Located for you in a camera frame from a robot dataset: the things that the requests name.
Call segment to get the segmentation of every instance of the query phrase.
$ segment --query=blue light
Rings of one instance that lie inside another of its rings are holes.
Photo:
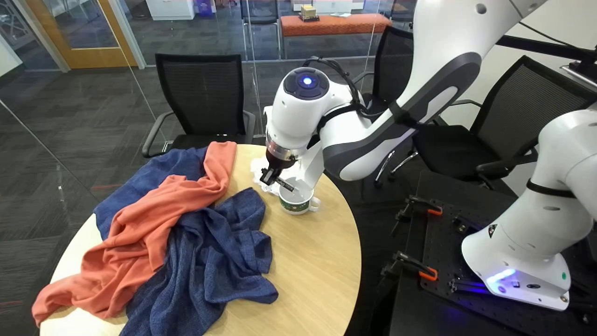
[[[502,294],[504,294],[506,289],[500,285],[500,281],[502,281],[504,277],[513,276],[515,272],[517,272],[515,268],[504,268],[502,272],[489,276],[489,277],[485,279],[485,285],[489,287],[491,292],[502,292]]]
[[[497,283],[497,281],[500,281],[500,279],[504,279],[504,277],[508,277],[508,276],[512,276],[515,272],[517,272],[515,268],[504,268],[502,272],[489,276],[485,281]]]

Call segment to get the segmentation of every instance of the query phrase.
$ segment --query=robotic arm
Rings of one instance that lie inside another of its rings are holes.
[[[478,76],[482,57],[547,0],[420,0],[415,63],[403,94],[373,122],[351,109],[351,89],[312,66],[291,70],[267,108],[269,167],[275,182],[297,160],[316,184],[323,167],[355,180],[456,100]],[[571,274],[562,249],[586,236],[597,218],[597,113],[571,111],[540,134],[528,190],[491,225],[463,240],[469,266],[491,292],[553,309],[569,305]]]
[[[463,240],[469,266],[493,294],[551,309],[569,305],[562,249],[597,218],[597,111],[564,113],[543,126],[540,160],[521,197]]]
[[[422,0],[415,12],[415,63],[403,94],[370,122],[349,104],[349,87],[331,81],[321,70],[299,66],[280,83],[267,113],[269,167],[262,180],[271,184],[282,167],[291,165],[319,130],[323,150],[312,178],[329,173],[357,180],[370,175],[381,160],[415,128],[401,119],[429,121],[456,100],[478,76],[482,57],[521,18],[547,0]]]

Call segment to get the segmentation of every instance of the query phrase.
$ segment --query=round table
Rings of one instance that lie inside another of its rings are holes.
[[[276,195],[263,192],[250,171],[265,147],[239,145],[228,195],[254,186],[265,201],[262,229],[273,238],[273,268],[265,274],[280,296],[273,304],[234,300],[207,333],[344,333],[360,285],[360,238],[353,212],[329,177],[321,177],[316,195],[319,210],[293,216],[282,210]],[[86,249],[99,244],[95,214],[66,248],[53,281],[81,272]],[[41,336],[120,333],[127,315],[99,318],[81,307],[60,309],[41,322]]]

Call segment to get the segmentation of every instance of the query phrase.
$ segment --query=chair backrest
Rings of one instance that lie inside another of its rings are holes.
[[[392,20],[413,22],[416,0],[394,0],[390,5]]]
[[[241,18],[252,24],[273,24],[280,16],[278,0],[239,0]]]
[[[512,158],[525,154],[551,119],[595,100],[595,91],[523,55],[487,93],[470,130]]]
[[[413,68],[413,33],[387,25],[375,53],[373,94],[385,104],[407,87]]]
[[[241,53],[157,53],[168,104],[187,134],[245,136]]]

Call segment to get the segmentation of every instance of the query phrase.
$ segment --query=wooden table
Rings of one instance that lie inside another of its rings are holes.
[[[357,12],[351,16],[319,14],[319,20],[304,22],[299,14],[280,16],[280,48],[286,57],[286,38],[301,35],[345,35],[383,33],[390,18],[379,12]]]
[[[262,229],[273,238],[273,268],[265,274],[280,296],[273,304],[234,300],[207,333],[331,333],[345,332],[360,285],[360,238],[353,212],[329,177],[317,182],[321,208],[303,216],[282,210],[278,197],[252,180],[250,160],[263,156],[262,145],[239,145],[228,195],[254,186],[267,203]],[[77,274],[86,249],[99,244],[95,214],[79,229],[64,251],[53,281]],[[41,336],[120,333],[127,315],[110,320],[69,307],[41,322]]]

